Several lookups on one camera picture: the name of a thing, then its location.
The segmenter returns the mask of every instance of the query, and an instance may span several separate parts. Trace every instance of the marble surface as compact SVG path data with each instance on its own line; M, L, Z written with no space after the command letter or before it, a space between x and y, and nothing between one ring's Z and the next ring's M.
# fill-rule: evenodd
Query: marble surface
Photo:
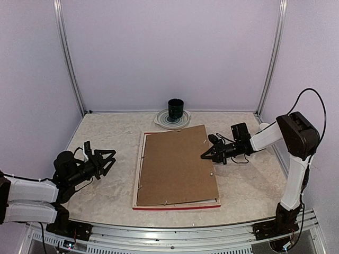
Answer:
M248 164L215 165L221 207L190 211L134 211L132 193L142 131L163 130L156 113L86 114L68 150L90 140L92 149L114 149L116 163L106 177L76 193L68 204L71 219L112 225L190 227L232 224L275 215L286 179L273 151L248 157ZM205 124L207 133L232 138L230 126L246 122L258 129L252 113L193 112L188 126Z

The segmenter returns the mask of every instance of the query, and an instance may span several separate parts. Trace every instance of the white wall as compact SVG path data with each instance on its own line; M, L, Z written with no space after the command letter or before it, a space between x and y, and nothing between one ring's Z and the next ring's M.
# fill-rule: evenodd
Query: white wall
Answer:
M63 1L86 108L254 111L279 0Z
M0 169L45 178L81 115L52 1L0 1ZM0 225L0 253L15 253L23 225Z
M289 1L282 45L263 120L271 122L286 113L297 95L313 87L323 97L328 124L315 155L305 190L306 208L314 208L329 253L339 243L339 2ZM323 113L317 97L306 92L297 106L321 133ZM280 151L288 160L283 143Z

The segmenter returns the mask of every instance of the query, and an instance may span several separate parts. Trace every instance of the black cable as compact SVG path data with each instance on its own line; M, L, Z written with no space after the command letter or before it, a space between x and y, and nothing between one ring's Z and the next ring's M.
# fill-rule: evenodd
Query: black cable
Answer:
M93 182L93 177L91 178L91 182L86 184L85 186L81 187L80 189L76 190L75 193L81 191L83 188L85 188L86 186L90 185Z
M41 226L41 235L42 235L42 245L43 245L43 251L44 251L44 254L47 254L47 251L46 251L46 245L44 243L44 232L43 232L43 225L41 222L39 222L40 226Z
M27 181L32 181L32 182L44 182L44 181L47 181L47 180L52 181L52 179L50 179L50 178L44 178L44 179L38 180L38 179L31 179L31 178L21 177L21 176L13 176L13 175L6 174L6 173L3 173L3 175L6 176L6 177L21 179L21 180L27 180Z
M324 128L323 128L322 135L320 136L320 140L319 140L319 144L320 144L321 141L323 140L323 137L324 137L325 131L326 131L326 126L327 126L327 113L326 113L325 103L324 103L324 101L323 101L321 95L318 93L318 91L316 91L315 89L310 88L310 87L308 87L308 88L302 90L301 93L298 95L296 102L294 103L294 105L293 105L293 107L290 109L290 111L287 113L287 115L290 114L290 113L292 112L292 110L295 109L295 107L296 107L296 105L297 105L297 103L298 103L298 101L299 101L301 95L302 95L304 92L306 92L306 91L312 91L312 92L314 92L314 93L318 96L318 98L319 98L319 100L320 100L320 102L322 103L322 106L323 106L323 110L324 110Z
M247 163L249 163L249 160L246 158L246 155L244 155L244 158L245 158L246 162L238 162L238 161L235 161L232 157L231 157L231 160L232 160L235 164L247 164Z
M75 153L76 153L78 150L82 150L82 148L81 148L81 147L78 147L77 149L75 149L74 152L73 152L73 155L75 155Z

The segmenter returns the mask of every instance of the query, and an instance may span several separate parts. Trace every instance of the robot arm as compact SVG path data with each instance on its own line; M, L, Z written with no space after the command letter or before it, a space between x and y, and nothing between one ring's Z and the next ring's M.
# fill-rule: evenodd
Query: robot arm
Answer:
M88 240L92 226L69 220L69 212L60 204L69 201L75 187L93 176L106 176L115 163L114 150L94 150L90 142L83 146L84 161L70 151L54 161L52 180L26 180L0 171L0 224L4 222L44 222L46 230L66 237Z
M213 146L204 154L202 159L227 163L227 158L237 155L250 155L261 151L279 140L284 140L290 153L290 167L285 192L276 209L275 220L268 224L254 225L257 240L276 237L297 231L296 218L301 209L300 197L304 191L309 175L309 166L319 144L319 133L300 113L281 115L276 122L253 137L250 136L245 123L231 126L234 141L225 141L215 135L208 138Z

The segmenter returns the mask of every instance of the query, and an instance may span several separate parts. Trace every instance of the aluminum frame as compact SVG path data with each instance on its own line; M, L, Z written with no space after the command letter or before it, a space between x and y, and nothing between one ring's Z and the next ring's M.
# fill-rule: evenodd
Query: aluminum frame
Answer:
M301 225L302 213L297 221ZM75 253L252 253L252 245L266 240L256 241L253 233L253 222L208 226L201 228L138 228L135 226L114 226L100 223L93 225L89 242L78 240L80 250ZM326 254L319 231L319 225L313 210L305 211L304 229L311 230L317 254ZM44 232L45 242L49 245L62 243L63 238ZM37 223L26 225L26 233L20 254L27 254L32 240L42 241L41 228Z
M72 89L75 95L75 99L76 99L76 103L78 105L79 111L82 117L84 117L87 111L86 111L86 107L84 104L84 100L81 96L78 82L75 77L72 59L70 57L61 0L53 0L53 3L54 3L54 11L55 11L56 22L57 22L57 27L58 27L59 37L60 37L60 42L61 42L61 48L63 50L63 55L65 57L65 63L66 63L70 83L72 85Z
M256 113L259 116L261 116L264 110L266 99L267 99L267 96L269 94L269 90L271 87L272 77L274 74L276 61L278 59L278 54L279 54L279 49L280 49L280 44L281 44L281 39L282 39L282 33L283 33L285 19L286 19L286 11L287 11L287 0L280 0L278 23L276 25L276 30L275 30L274 43L273 43L273 49L272 49L269 69L266 74L264 88L261 93L258 108L256 110Z

